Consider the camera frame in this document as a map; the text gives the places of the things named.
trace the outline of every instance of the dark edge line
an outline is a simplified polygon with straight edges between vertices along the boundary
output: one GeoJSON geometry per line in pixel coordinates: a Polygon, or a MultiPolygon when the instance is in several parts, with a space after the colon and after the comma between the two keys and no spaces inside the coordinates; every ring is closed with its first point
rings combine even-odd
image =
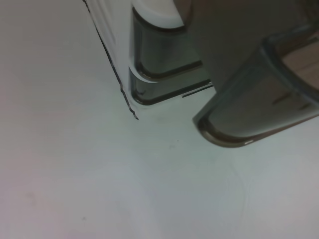
{"type": "Polygon", "coordinates": [[[89,9],[89,6],[88,6],[88,4],[86,3],[86,1],[85,1],[85,0],[82,0],[82,2],[84,2],[84,3],[85,3],[86,8],[88,9],[89,13],[91,13],[91,11],[90,11],[90,9],[89,9]]]}
{"type": "MultiPolygon", "coordinates": [[[[89,13],[91,13],[91,12],[90,12],[90,9],[89,9],[89,6],[87,5],[86,1],[85,1],[85,0],[82,0],[82,1],[85,3],[85,5],[86,5],[86,7],[87,7],[87,9],[88,9],[88,11],[89,11],[89,13]]],[[[100,33],[99,33],[99,30],[96,28],[96,25],[95,25],[95,29],[96,29],[96,31],[97,31],[97,33],[98,33],[98,35],[99,35],[99,38],[100,38],[101,43],[102,43],[102,45],[103,45],[103,48],[104,48],[104,50],[105,50],[105,52],[106,52],[106,55],[108,56],[109,62],[110,62],[110,64],[111,64],[111,66],[112,66],[112,69],[113,69],[113,72],[114,72],[114,74],[115,74],[115,76],[116,76],[116,79],[118,80],[118,82],[119,82],[119,84],[120,84],[120,89],[121,89],[121,92],[122,92],[123,97],[124,97],[124,99],[125,99],[125,102],[126,102],[126,104],[128,105],[129,110],[130,110],[130,112],[133,114],[134,118],[137,119],[137,120],[139,120],[139,118],[137,117],[135,111],[132,109],[132,107],[131,107],[131,105],[130,105],[129,99],[128,99],[127,96],[126,96],[125,91],[123,90],[122,81],[121,81],[121,79],[120,79],[120,77],[119,77],[119,74],[117,73],[117,71],[116,71],[116,69],[115,69],[115,67],[114,67],[113,61],[112,61],[111,56],[110,56],[110,54],[109,54],[109,51],[107,50],[107,48],[106,48],[106,46],[105,46],[105,44],[104,44],[104,42],[103,42],[103,40],[102,40],[102,38],[101,38],[101,35],[100,35],[100,33]]]]}
{"type": "Polygon", "coordinates": [[[183,95],[182,98],[185,98],[185,97],[187,97],[187,96],[194,95],[194,94],[196,94],[196,93],[198,93],[198,92],[201,92],[201,91],[206,90],[206,89],[211,88],[211,87],[213,87],[213,85],[206,86],[206,87],[201,88],[201,89],[199,89],[199,90],[197,90],[197,91],[194,91],[194,92],[191,92],[191,93],[189,93],[189,94],[183,95]]]}

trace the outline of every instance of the white tabletop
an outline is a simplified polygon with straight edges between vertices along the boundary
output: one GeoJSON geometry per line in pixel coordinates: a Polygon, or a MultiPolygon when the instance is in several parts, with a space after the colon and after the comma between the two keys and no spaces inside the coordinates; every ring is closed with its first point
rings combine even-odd
{"type": "Polygon", "coordinates": [[[319,237],[319,119],[214,146],[209,91],[133,118],[80,0],[0,16],[0,238],[319,237]]]}

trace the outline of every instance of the plastic lid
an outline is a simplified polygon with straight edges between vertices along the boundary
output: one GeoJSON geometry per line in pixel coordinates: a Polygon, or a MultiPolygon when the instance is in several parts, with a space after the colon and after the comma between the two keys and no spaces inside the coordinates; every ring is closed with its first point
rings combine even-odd
{"type": "Polygon", "coordinates": [[[169,29],[184,26],[173,0],[133,0],[133,6],[154,26],[169,29]]]}

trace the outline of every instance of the white surface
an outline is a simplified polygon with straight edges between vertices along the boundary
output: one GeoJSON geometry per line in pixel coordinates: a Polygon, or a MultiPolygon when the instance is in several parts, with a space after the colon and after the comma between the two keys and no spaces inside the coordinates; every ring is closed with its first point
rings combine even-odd
{"type": "Polygon", "coordinates": [[[141,17],[154,26],[177,28],[184,26],[173,0],[132,0],[141,17]]]}
{"type": "Polygon", "coordinates": [[[81,1],[0,16],[0,238],[319,237],[319,119],[217,147],[190,120],[211,89],[133,118],[81,1]]]}

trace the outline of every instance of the white plastic piece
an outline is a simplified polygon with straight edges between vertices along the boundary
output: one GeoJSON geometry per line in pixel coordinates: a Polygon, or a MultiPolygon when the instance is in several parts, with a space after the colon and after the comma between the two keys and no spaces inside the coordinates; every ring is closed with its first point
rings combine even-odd
{"type": "Polygon", "coordinates": [[[173,0],[133,0],[133,6],[148,23],[161,28],[184,26],[173,0]]]}

